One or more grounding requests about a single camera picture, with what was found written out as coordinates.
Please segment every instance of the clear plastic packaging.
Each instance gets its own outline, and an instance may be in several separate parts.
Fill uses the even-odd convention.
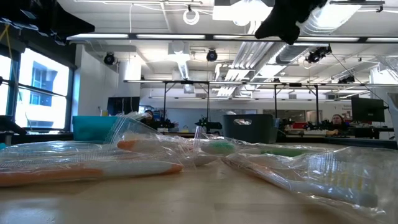
[[[305,148],[291,154],[282,148],[265,153],[248,149],[223,161],[278,187],[339,208],[350,218],[397,223],[397,151],[360,147],[318,150]]]
[[[142,154],[172,152],[185,169],[194,169],[196,151],[187,139],[164,136],[136,120],[137,114],[120,116],[109,132],[109,147]]]
[[[35,157],[67,156],[90,151],[108,150],[107,145],[88,142],[50,141],[9,146],[0,151],[0,161]]]
[[[21,144],[0,152],[0,187],[38,182],[169,174],[195,167],[193,144],[163,136],[136,119],[121,115],[109,144],[54,141]]]
[[[225,157],[235,152],[247,151],[252,154],[263,154],[266,152],[279,152],[288,156],[295,156],[304,152],[320,152],[330,149],[308,146],[280,146],[275,144],[248,143],[223,136],[206,134],[201,129],[195,133],[194,147],[198,154],[198,166],[205,165],[219,158]]]
[[[173,153],[151,155],[124,151],[90,151],[72,156],[50,156],[0,162],[0,187],[38,182],[135,177],[180,172]]]

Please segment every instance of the wooden table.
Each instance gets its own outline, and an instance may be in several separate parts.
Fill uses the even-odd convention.
[[[350,222],[325,207],[215,162],[174,175],[3,188],[0,223]]]

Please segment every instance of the black object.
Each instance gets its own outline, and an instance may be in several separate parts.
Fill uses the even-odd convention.
[[[0,131],[12,131],[20,135],[26,134],[25,129],[12,121],[12,116],[0,116]]]
[[[339,79],[337,83],[339,83],[339,84],[342,84],[342,83],[347,84],[347,83],[354,83],[354,82],[355,82],[355,77],[353,75],[349,75],[346,78]]]
[[[211,129],[223,129],[223,125],[220,122],[208,122],[207,118],[202,118],[195,125],[206,128],[206,133],[210,133]]]
[[[95,31],[95,26],[63,10],[57,0],[2,0],[0,22],[36,30],[62,45],[69,36]]]
[[[104,63],[106,65],[114,65],[116,63],[116,59],[114,57],[114,53],[113,52],[106,53],[106,56],[104,58]]]
[[[274,143],[277,128],[271,114],[239,114],[223,116],[224,136],[250,143]]]
[[[375,121],[384,122],[383,100],[352,98],[351,106],[353,108],[353,120],[355,121]]]
[[[330,44],[327,47],[317,47],[317,49],[310,51],[310,55],[305,60],[308,63],[317,63],[330,53],[332,53]]]
[[[325,6],[327,0],[275,0],[275,6],[262,22],[254,36],[257,39],[278,36],[288,44],[294,44],[300,35],[296,22],[305,22],[316,8]]]
[[[206,59],[208,62],[214,62],[215,60],[217,60],[216,50],[210,49],[209,52],[207,53]]]
[[[139,97],[109,97],[106,108],[110,115],[128,114],[139,109]]]

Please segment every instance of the black monitor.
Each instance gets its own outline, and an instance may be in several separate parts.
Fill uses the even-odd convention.
[[[378,99],[352,98],[354,121],[384,122],[384,102]]]

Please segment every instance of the spotlight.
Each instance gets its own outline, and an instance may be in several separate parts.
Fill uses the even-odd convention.
[[[330,45],[328,47],[317,47],[316,50],[310,51],[310,55],[305,59],[308,63],[317,63],[327,54],[331,53]]]
[[[214,62],[217,60],[217,53],[215,49],[210,49],[207,53],[206,59],[208,62]]]
[[[114,57],[113,52],[106,53],[106,56],[104,58],[104,63],[106,65],[114,65],[116,63],[116,58]]]

